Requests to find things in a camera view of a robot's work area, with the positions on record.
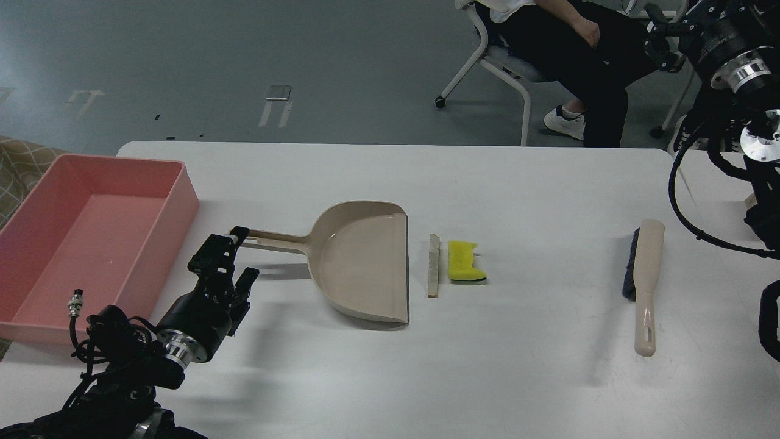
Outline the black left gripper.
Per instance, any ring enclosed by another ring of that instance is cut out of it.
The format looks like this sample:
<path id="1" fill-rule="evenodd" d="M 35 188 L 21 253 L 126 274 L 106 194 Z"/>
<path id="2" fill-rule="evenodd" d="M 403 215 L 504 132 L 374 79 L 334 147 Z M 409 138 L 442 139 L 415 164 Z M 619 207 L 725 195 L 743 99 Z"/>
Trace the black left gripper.
<path id="1" fill-rule="evenodd" d="M 247 267 L 234 284 L 236 253 L 250 229 L 211 234 L 187 263 L 198 276 L 195 289 L 176 300 L 158 324 L 165 358 L 175 364 L 209 362 L 226 337 L 234 336 L 250 310 L 250 292 L 260 272 Z"/>

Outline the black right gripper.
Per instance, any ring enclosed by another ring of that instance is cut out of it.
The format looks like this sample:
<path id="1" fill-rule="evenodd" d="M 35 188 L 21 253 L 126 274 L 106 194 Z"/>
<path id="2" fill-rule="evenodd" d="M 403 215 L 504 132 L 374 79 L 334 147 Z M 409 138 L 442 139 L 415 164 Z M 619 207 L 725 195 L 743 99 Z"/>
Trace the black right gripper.
<path id="1" fill-rule="evenodd" d="M 660 71 L 676 73 L 688 62 L 716 91 L 775 90 L 773 1 L 682 3 L 671 20 L 656 3 L 643 9 L 650 20 L 644 49 Z"/>

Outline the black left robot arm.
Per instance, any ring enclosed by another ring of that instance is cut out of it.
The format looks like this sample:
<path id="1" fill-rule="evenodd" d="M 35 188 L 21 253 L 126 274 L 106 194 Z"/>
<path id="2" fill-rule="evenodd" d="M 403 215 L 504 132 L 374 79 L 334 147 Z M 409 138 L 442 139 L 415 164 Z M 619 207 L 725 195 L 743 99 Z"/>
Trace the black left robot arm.
<path id="1" fill-rule="evenodd" d="M 87 317 L 87 336 L 79 341 L 83 292 L 75 290 L 69 331 L 73 357 L 87 367 L 81 382 L 60 410 L 5 427 L 2 437 L 199 438 L 176 425 L 174 412 L 157 403 L 157 390 L 178 389 L 189 364 L 211 361 L 250 310 L 258 270 L 247 268 L 233 277 L 237 250 L 249 235 L 248 228 L 234 227 L 226 235 L 209 236 L 188 263 L 196 286 L 156 325 L 109 305 Z"/>

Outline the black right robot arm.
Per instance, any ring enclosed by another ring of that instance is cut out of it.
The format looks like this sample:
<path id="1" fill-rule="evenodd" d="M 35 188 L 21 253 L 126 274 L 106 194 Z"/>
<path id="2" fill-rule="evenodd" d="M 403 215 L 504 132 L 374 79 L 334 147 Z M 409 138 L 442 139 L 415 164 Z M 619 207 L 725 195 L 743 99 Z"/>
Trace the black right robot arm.
<path id="1" fill-rule="evenodd" d="M 651 2 L 643 8 L 649 58 L 663 71 L 690 62 L 705 97 L 691 109 L 692 134 L 672 163 L 668 194 L 675 216 L 700 241 L 778 259 L 778 2 L 684 1 L 674 19 Z M 725 175 L 752 186 L 744 222 L 762 248 L 722 241 L 680 211 L 675 181 L 694 145 Z"/>

